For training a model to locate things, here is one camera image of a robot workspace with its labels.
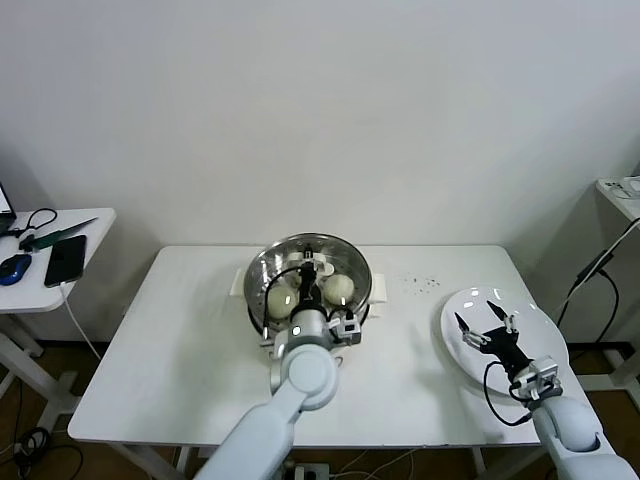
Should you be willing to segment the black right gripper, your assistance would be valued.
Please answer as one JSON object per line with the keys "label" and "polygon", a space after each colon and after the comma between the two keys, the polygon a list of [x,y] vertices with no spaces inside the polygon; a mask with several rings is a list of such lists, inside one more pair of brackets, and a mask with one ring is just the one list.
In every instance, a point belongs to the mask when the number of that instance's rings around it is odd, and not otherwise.
{"label": "black right gripper", "polygon": [[518,346],[519,333],[515,328],[514,315],[507,314],[501,306],[490,300],[487,300],[486,303],[504,327],[490,330],[483,335],[472,330],[466,321],[455,312],[458,327],[462,332],[462,340],[471,347],[480,347],[480,352],[483,354],[496,356],[503,365],[507,377],[515,378],[529,366],[532,360]]}

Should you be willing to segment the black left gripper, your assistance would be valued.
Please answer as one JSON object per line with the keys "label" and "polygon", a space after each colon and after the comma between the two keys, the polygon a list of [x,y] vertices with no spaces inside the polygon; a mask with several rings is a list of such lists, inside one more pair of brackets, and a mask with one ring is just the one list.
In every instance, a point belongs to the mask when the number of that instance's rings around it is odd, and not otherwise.
{"label": "black left gripper", "polygon": [[322,256],[319,252],[310,249],[310,245],[304,246],[302,252],[301,267],[299,270],[300,287],[299,287],[299,305],[304,307],[320,306],[321,305],[321,292],[317,286],[317,272],[315,267],[319,267],[322,264]]}

